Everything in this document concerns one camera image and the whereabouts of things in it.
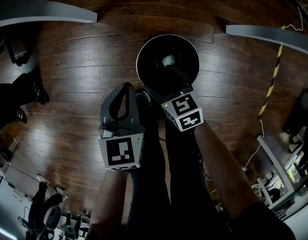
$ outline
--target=leg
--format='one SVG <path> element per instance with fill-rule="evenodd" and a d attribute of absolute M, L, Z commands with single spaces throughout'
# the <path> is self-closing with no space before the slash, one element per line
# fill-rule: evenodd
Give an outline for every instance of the leg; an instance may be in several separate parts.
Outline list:
<path fill-rule="evenodd" d="M 40 214 L 35 223 L 35 228 L 41 230 L 44 227 L 44 217 L 50 207 L 57 206 L 63 201 L 61 194 L 57 193 L 49 198 L 43 205 Z"/>
<path fill-rule="evenodd" d="M 78 236 L 79 236 L 79 229 L 80 229 L 81 223 L 82 223 L 82 219 L 78 216 L 77 222 L 75 224 L 76 239 L 78 239 Z"/>
<path fill-rule="evenodd" d="M 67 212 L 67 217 L 66 217 L 66 226 L 72 224 L 72 214 L 70 212 Z"/>
<path fill-rule="evenodd" d="M 222 230 L 223 225 L 207 191 L 199 162 L 193 151 L 197 150 L 194 130 L 180 132 L 166 121 L 166 146 L 171 173 L 171 209 L 176 229 L 183 234 L 202 236 L 204 229 Z"/>
<path fill-rule="evenodd" d="M 169 223 L 170 202 L 165 182 L 165 158 L 159 143 L 158 125 L 148 101 L 137 95 L 140 123 L 145 127 L 141 167 L 131 171 L 133 199 L 128 217 L 128 233 L 137 238 L 144 232 L 153 232 L 159 224 L 161 232 Z"/>
<path fill-rule="evenodd" d="M 28 224 L 33 229 L 35 226 L 35 220 L 38 218 L 45 202 L 45 194 L 47 190 L 47 184 L 39 183 L 39 190 L 33 198 L 32 205 L 30 207 L 28 215 Z"/>
<path fill-rule="evenodd" d="M 34 101 L 45 105 L 49 101 L 47 92 L 45 91 L 39 68 L 36 67 L 29 73 L 24 73 L 18 77 L 12 84 L 13 98 L 18 106 L 22 106 Z"/>
<path fill-rule="evenodd" d="M 11 100 L 12 92 L 11 84 L 0 84 L 0 130 L 16 120 L 17 105 Z"/>

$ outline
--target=black pants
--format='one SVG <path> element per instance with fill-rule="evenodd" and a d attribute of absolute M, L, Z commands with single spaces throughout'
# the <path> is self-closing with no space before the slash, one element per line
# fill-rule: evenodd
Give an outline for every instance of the black pants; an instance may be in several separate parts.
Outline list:
<path fill-rule="evenodd" d="M 67 213 L 66 226 L 71 225 L 71 221 L 72 221 L 72 215 L 71 213 Z M 81 223 L 82 223 L 82 219 L 78 217 L 75 227 L 74 227 L 75 233 L 76 233 L 76 239 L 78 239 L 78 236 L 79 236 L 79 229 L 80 229 Z"/>
<path fill-rule="evenodd" d="M 44 228 L 44 217 L 48 209 L 52 206 L 59 205 L 63 201 L 62 195 L 57 193 L 45 202 L 46 191 L 47 185 L 45 183 L 39 183 L 39 190 L 32 200 L 28 215 L 28 224 L 32 229 L 38 231 Z"/>
<path fill-rule="evenodd" d="M 15 121 L 17 107 L 35 100 L 33 84 L 35 76 L 32 72 L 24 73 L 12 84 L 0 84 L 0 130 Z"/>
<path fill-rule="evenodd" d="M 207 191 L 199 163 L 194 130 L 180 132 L 166 121 L 166 145 L 171 172 L 171 202 L 165 182 L 165 159 L 158 125 L 148 107 L 138 104 L 145 127 L 141 167 L 131 172 L 133 199 L 127 224 L 130 238 L 171 235 L 203 236 L 226 230 Z"/>

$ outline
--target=shoe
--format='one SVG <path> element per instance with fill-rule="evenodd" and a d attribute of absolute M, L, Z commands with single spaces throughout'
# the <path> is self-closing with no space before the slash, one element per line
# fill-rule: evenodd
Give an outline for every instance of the shoe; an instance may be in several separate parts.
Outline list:
<path fill-rule="evenodd" d="M 63 201 L 65 201 L 65 200 L 68 198 L 68 196 L 65 195 L 65 193 L 62 191 L 61 188 L 56 187 L 56 191 L 57 191 L 58 194 L 61 194 L 61 195 L 62 195 Z"/>
<path fill-rule="evenodd" d="M 16 114 L 15 121 L 16 122 L 23 122 L 24 124 L 26 124 L 27 121 L 28 121 L 26 113 L 22 110 L 22 108 L 20 106 L 17 107 L 17 114 Z"/>
<path fill-rule="evenodd" d="M 45 184 L 47 184 L 47 185 L 50 184 L 50 181 L 47 180 L 46 178 L 42 177 L 41 175 L 37 175 L 36 178 L 38 179 L 38 181 L 39 181 L 40 183 L 45 183 Z"/>
<path fill-rule="evenodd" d="M 150 98 L 150 95 L 145 89 L 137 90 L 136 93 L 135 93 L 135 97 L 136 97 L 136 100 L 145 98 L 147 100 L 149 106 L 151 106 L 151 104 L 152 104 L 152 100 Z"/>
<path fill-rule="evenodd" d="M 34 76 L 33 90 L 36 96 L 36 100 L 40 104 L 46 105 L 46 103 L 49 101 L 49 96 L 43 87 L 39 67 L 35 67 L 31 73 Z"/>

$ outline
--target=person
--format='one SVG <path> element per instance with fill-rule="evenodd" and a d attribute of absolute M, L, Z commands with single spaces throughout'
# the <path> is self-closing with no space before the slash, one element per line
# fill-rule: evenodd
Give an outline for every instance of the person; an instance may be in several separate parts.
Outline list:
<path fill-rule="evenodd" d="M 48 101 L 38 67 L 21 74 L 12 84 L 0 83 L 0 130 L 12 122 L 27 123 L 26 113 L 20 106 L 31 102 L 45 105 Z"/>
<path fill-rule="evenodd" d="M 20 225 L 27 229 L 26 240 L 35 240 L 37 238 L 36 232 L 41 232 L 44 229 L 44 217 L 48 209 L 52 206 L 58 206 L 67 199 L 64 192 L 57 187 L 57 194 L 53 195 L 45 202 L 45 195 L 50 182 L 40 175 L 37 176 L 37 179 L 39 181 L 39 190 L 32 200 L 28 221 L 18 217 Z"/>
<path fill-rule="evenodd" d="M 140 168 L 130 171 L 133 197 L 127 228 L 121 220 L 128 171 L 108 170 L 96 197 L 87 240 L 95 239 L 295 239 L 290 228 L 259 202 L 241 166 L 207 122 L 180 132 L 166 120 L 171 201 L 165 159 L 150 98 L 136 92 L 140 124 L 145 127 Z M 199 148 L 231 221 L 220 216 L 199 171 Z"/>
<path fill-rule="evenodd" d="M 78 239 L 78 236 L 79 236 L 79 229 L 80 229 L 80 225 L 82 223 L 82 214 L 78 214 L 77 215 L 77 221 L 76 221 L 76 224 L 75 224 L 75 238 Z M 68 225 L 71 225 L 71 222 L 72 222 L 72 213 L 70 210 L 67 211 L 67 217 L 66 217 L 66 226 Z"/>

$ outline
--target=black chair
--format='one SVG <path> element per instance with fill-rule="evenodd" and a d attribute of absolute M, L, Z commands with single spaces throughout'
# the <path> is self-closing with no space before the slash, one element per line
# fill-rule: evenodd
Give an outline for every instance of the black chair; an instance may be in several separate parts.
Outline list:
<path fill-rule="evenodd" d="M 29 52 L 25 52 L 23 55 L 18 56 L 18 58 L 15 57 L 13 44 L 10 39 L 11 32 L 8 31 L 8 27 L 2 27 L 0 28 L 0 54 L 4 50 L 4 45 L 7 47 L 10 59 L 13 64 L 16 64 L 17 66 L 21 67 L 22 64 L 26 64 L 29 61 L 30 55 Z"/>
<path fill-rule="evenodd" d="M 308 123 L 308 103 L 307 106 L 302 105 L 302 101 L 308 98 L 308 88 L 304 89 L 300 96 L 296 99 L 295 105 L 289 113 L 283 131 L 292 136 L 296 136 L 299 131 Z"/>
<path fill-rule="evenodd" d="M 55 237 L 55 228 L 62 216 L 62 210 L 59 206 L 50 207 L 44 217 L 44 228 L 37 233 L 40 240 L 53 240 Z"/>
<path fill-rule="evenodd" d="M 81 235 L 81 237 L 85 238 L 86 233 L 88 232 L 89 228 L 88 227 L 81 227 L 80 231 L 83 232 L 83 235 Z"/>

